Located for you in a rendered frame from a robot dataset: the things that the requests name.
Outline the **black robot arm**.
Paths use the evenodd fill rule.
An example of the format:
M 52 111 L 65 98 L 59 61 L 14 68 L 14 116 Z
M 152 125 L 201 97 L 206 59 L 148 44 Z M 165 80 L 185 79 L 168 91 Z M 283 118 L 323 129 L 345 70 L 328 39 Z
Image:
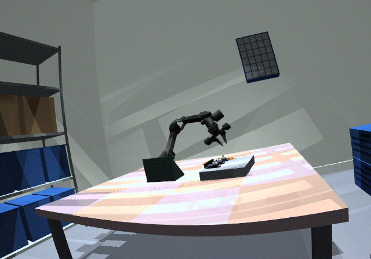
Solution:
M 166 146 L 166 149 L 163 151 L 163 153 L 159 156 L 161 157 L 166 157 L 166 156 L 171 156 L 171 158 L 174 160 L 175 153 L 173 152 L 174 149 L 174 144 L 176 141 L 177 135 L 184 129 L 185 125 L 188 123 L 194 123 L 194 122 L 200 122 L 202 125 L 206 125 L 207 127 L 212 124 L 212 127 L 208 127 L 208 132 L 210 134 L 213 134 L 213 132 L 216 129 L 219 129 L 217 126 L 218 124 L 216 123 L 219 121 L 221 118 L 223 118 L 224 115 L 220 110 L 217 110 L 214 114 L 212 114 L 210 111 L 204 111 L 200 112 L 198 115 L 193 115 L 193 116 L 183 116 L 180 119 L 174 120 L 170 126 L 169 126 L 169 139 L 168 143 Z M 183 122 L 182 126 L 180 127 L 177 122 Z M 216 121 L 216 122 L 214 122 Z

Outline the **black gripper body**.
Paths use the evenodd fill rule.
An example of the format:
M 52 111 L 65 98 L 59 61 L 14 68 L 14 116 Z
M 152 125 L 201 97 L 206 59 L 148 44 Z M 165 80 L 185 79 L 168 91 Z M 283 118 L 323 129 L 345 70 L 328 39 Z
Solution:
M 213 123 L 212 123 L 213 124 Z M 213 125 L 210 124 L 208 127 L 212 127 Z M 206 145 L 209 145 L 212 143 L 212 139 L 215 137 L 217 137 L 222 131 L 225 131 L 225 130 L 229 130 L 231 128 L 231 126 L 228 124 L 228 123 L 225 123 L 223 126 L 222 126 L 222 129 L 216 129 L 214 132 L 213 132 L 213 136 L 211 138 L 207 138 L 206 140 L 204 140 L 204 143 Z

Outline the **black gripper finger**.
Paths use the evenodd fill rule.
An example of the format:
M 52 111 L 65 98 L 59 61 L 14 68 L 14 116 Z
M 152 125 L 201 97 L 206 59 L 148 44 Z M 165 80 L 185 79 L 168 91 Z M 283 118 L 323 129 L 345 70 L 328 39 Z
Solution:
M 225 131 L 222 131 L 221 133 L 220 133 L 220 135 L 222 136 L 222 138 L 224 139 L 224 141 L 225 141 L 225 143 L 227 143 L 226 142 L 226 136 L 225 136 L 225 134 L 226 134 L 226 132 Z
M 214 138 L 212 139 L 212 142 L 215 142 L 215 141 L 217 141 L 219 144 L 221 144 L 222 146 L 224 146 L 224 145 L 220 142 L 220 140 L 218 140 L 217 138 L 214 137 Z

